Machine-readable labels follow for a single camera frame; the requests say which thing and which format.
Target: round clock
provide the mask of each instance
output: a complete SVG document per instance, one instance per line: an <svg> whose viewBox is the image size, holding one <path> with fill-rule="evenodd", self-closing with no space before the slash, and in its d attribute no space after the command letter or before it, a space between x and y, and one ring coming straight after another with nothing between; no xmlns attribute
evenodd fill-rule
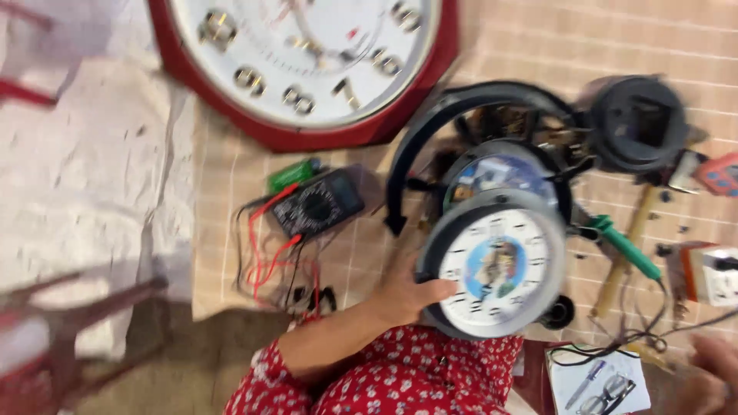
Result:
<svg viewBox="0 0 738 415"><path fill-rule="evenodd" d="M162 60L275 151L391 141L458 51L455 0L149 0Z"/></svg>
<svg viewBox="0 0 738 415"><path fill-rule="evenodd" d="M441 217L418 258L416 280L458 283L426 315L447 335L511 335L544 314L565 277L565 224L540 196L494 189Z"/></svg>

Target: clock face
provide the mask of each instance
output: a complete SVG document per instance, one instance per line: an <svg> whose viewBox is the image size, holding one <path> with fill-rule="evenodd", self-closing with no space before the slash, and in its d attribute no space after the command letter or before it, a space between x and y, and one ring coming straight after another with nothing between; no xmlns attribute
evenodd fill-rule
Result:
<svg viewBox="0 0 738 415"><path fill-rule="evenodd" d="M273 123L335 128L383 109L435 40L441 0L171 0L183 46Z"/></svg>
<svg viewBox="0 0 738 415"><path fill-rule="evenodd" d="M444 254L439 278L458 282L441 302L455 326L496 326L539 301L550 240L529 210L502 210L464 228Z"/></svg>

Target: notepad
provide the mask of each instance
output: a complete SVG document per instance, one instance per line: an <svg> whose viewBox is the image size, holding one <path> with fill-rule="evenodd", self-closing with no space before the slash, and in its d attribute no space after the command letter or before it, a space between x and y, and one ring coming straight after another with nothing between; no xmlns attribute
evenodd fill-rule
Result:
<svg viewBox="0 0 738 415"><path fill-rule="evenodd" d="M559 363L577 363L583 361L585 357L568 351L546 352L548 376L551 379L551 390L554 395L553 400L558 415L577 415L577 411L581 408L582 403L591 397L601 395L607 381L616 374L621 374L635 382L635 389L628 394L611 415L627 414L629 412L651 408L651 398L646 388L646 379L644 378L643 368L641 368L641 359L628 357L621 353L612 353L609 356L601 358L606 363L602 372L590 383L574 405L566 410L566 402L582 384L595 362L589 362L581 366L560 366L552 361L552 354L553 358Z"/></svg>

